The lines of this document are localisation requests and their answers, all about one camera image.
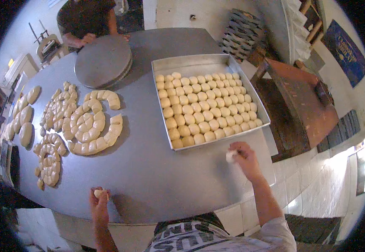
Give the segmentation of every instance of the poster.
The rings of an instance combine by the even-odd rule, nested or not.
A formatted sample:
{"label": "poster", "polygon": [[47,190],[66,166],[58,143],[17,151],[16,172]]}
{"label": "poster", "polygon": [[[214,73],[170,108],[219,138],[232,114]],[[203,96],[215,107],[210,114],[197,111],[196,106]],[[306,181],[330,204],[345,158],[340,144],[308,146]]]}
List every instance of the poster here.
{"label": "poster", "polygon": [[363,54],[335,20],[332,20],[331,25],[328,27],[324,36],[324,43],[354,88],[365,75],[365,58]]}

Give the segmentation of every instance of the gray table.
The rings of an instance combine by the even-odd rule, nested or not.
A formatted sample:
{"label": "gray table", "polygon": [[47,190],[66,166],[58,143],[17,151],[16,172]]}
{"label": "gray table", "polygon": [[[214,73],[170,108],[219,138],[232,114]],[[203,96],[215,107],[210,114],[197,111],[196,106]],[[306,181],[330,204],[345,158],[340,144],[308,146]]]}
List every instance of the gray table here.
{"label": "gray table", "polygon": [[[121,109],[114,111],[103,102],[109,118],[123,114],[124,128],[114,146],[92,156],[68,153],[55,188],[37,187],[34,168],[37,156],[20,150],[20,193],[59,213],[90,219],[89,189],[102,186],[114,195],[109,203],[110,222],[154,223],[206,213],[250,197],[252,187],[236,167],[228,167],[225,152],[231,142],[247,141],[257,152],[269,184],[275,183],[272,162],[262,130],[244,137],[174,152],[168,144],[157,100],[150,63],[152,60],[190,54],[220,53],[205,29],[167,28],[131,34],[133,66],[128,76],[114,87]],[[74,74],[77,54],[71,53],[37,73],[24,88],[35,85],[42,94],[34,108],[32,141],[40,142],[39,121],[45,104],[64,81],[77,85],[79,105],[90,90]],[[14,142],[18,145],[18,135]]]}

